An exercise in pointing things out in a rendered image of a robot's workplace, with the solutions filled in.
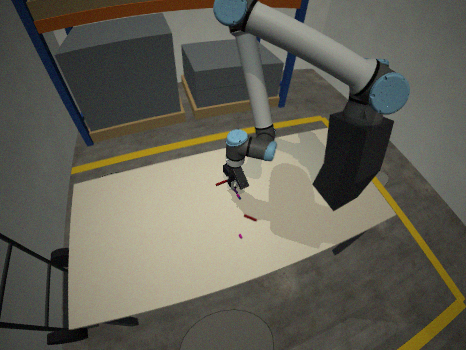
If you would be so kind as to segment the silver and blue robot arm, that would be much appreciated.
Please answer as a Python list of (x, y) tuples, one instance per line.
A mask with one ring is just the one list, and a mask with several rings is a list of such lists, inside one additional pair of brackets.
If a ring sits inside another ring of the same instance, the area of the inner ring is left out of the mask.
[(381, 114), (399, 111), (409, 98), (407, 79), (390, 69), (388, 60), (363, 58), (321, 32), (258, 0), (215, 0), (213, 11), (221, 24), (231, 26), (230, 33), (236, 38), (258, 137), (250, 137), (240, 129), (232, 130), (227, 135), (226, 163), (239, 167), (231, 170), (240, 190), (249, 186), (241, 168), (245, 156), (272, 161), (277, 147), (256, 37), (348, 85), (349, 100), (342, 116), (350, 122), (379, 125), (383, 121)]

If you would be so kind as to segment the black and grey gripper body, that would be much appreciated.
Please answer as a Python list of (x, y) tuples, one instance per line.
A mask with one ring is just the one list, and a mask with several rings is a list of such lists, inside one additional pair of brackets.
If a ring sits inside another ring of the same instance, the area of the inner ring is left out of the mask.
[(227, 177), (231, 178), (231, 181), (235, 181), (236, 179), (232, 173), (231, 168), (239, 168), (239, 167), (231, 167), (226, 163), (225, 165), (223, 165), (223, 172)]

